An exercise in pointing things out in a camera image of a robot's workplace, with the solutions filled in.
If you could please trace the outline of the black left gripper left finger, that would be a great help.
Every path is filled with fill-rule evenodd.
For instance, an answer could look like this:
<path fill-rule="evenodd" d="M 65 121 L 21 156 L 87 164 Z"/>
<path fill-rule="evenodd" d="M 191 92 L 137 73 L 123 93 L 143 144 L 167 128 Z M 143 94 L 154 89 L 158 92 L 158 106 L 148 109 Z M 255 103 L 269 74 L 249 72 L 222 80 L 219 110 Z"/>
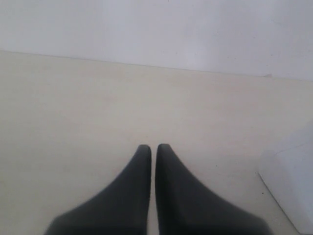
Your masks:
<path fill-rule="evenodd" d="M 45 234 L 147 234 L 151 173 L 151 149 L 139 145 L 127 166 L 105 189 L 56 217 Z"/>

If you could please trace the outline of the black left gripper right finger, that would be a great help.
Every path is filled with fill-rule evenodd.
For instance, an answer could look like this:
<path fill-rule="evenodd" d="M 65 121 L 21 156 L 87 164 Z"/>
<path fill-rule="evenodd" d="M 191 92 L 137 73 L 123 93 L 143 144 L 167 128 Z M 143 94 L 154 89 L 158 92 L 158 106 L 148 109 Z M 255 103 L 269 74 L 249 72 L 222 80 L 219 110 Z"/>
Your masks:
<path fill-rule="evenodd" d="M 224 200 L 200 182 L 169 144 L 156 153 L 155 194 L 161 235 L 270 235 L 261 218 Z"/>

